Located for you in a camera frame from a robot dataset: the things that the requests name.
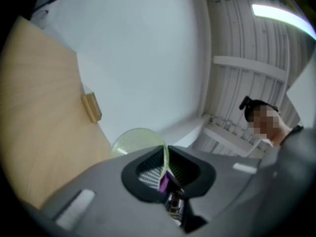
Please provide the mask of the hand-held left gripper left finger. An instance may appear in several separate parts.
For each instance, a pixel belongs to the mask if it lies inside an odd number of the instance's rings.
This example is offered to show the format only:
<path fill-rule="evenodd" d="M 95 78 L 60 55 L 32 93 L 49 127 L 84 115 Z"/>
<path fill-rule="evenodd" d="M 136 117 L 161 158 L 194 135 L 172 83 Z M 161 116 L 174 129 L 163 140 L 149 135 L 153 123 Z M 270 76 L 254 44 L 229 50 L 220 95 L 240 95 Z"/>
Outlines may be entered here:
<path fill-rule="evenodd" d="M 151 147 L 90 167 L 45 202 L 41 226 L 52 237 L 181 237 L 163 195 L 137 176 L 141 163 L 162 154 Z"/>

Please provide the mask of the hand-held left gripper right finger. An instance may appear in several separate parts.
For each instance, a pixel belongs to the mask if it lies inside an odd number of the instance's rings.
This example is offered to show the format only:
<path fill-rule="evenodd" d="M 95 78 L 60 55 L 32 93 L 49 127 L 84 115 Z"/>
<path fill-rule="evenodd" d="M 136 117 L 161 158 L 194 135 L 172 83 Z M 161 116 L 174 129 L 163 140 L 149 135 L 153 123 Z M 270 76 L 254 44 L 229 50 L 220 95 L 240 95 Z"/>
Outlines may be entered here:
<path fill-rule="evenodd" d="M 170 150 L 215 170 L 207 192 L 189 199 L 200 227 L 186 237 L 316 236 L 316 129 L 292 133 L 262 159 Z"/>

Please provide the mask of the clear drinking glass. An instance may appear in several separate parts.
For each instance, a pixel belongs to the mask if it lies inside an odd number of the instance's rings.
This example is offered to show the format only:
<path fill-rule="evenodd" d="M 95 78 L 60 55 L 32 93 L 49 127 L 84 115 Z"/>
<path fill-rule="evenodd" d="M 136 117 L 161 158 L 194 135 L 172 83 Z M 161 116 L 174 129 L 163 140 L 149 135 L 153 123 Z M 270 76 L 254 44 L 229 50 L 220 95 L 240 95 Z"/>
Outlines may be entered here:
<path fill-rule="evenodd" d="M 164 139 L 155 131 L 147 128 L 134 128 L 123 133 L 112 145 L 112 154 L 122 156 L 138 150 L 163 146 L 163 163 L 160 179 L 169 166 L 169 150 Z"/>

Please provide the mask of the purple cloth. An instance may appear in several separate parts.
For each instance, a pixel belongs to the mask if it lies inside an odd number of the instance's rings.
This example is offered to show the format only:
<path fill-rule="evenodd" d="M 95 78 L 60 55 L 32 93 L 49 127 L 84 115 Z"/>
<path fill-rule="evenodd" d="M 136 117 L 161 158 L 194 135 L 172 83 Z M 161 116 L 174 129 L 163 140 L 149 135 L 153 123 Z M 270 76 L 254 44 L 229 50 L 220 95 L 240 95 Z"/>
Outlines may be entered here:
<path fill-rule="evenodd" d="M 160 193 L 165 193 L 168 187 L 170 181 L 170 173 L 166 171 L 162 179 L 160 180 L 160 185 L 159 185 L 159 192 Z"/>

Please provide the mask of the small wooden box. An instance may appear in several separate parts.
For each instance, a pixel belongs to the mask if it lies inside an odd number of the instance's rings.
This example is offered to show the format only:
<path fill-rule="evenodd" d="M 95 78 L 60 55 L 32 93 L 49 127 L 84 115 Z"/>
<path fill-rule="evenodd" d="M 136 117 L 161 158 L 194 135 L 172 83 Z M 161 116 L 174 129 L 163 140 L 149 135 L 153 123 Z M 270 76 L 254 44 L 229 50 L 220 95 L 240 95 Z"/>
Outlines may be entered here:
<path fill-rule="evenodd" d="M 92 123 L 97 123 L 102 118 L 102 112 L 98 105 L 94 92 L 84 94 L 81 96 L 83 106 L 88 114 Z"/>

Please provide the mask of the person's black shirt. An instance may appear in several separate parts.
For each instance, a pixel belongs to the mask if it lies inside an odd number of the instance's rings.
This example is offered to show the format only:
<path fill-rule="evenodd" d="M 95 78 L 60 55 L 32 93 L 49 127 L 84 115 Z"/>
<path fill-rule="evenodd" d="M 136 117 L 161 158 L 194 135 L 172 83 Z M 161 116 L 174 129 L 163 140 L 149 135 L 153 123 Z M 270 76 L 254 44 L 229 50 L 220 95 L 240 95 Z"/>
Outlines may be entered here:
<path fill-rule="evenodd" d="M 285 137 L 285 139 L 289 136 L 291 136 L 292 134 L 295 134 L 299 131 L 301 131 L 304 127 L 302 125 L 296 125 Z"/>

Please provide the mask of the ceiling light panel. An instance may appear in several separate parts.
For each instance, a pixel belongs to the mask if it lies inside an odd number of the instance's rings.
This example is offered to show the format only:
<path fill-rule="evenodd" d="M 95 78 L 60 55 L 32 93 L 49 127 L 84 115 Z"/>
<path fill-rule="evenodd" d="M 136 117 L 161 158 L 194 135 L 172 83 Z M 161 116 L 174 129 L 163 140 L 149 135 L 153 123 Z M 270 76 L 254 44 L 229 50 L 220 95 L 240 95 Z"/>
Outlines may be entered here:
<path fill-rule="evenodd" d="M 253 4 L 252 10 L 254 15 L 257 17 L 278 20 L 283 23 L 292 25 L 316 40 L 316 32 L 313 29 L 312 25 L 307 20 L 297 16 L 296 14 L 276 7 L 259 4 Z"/>

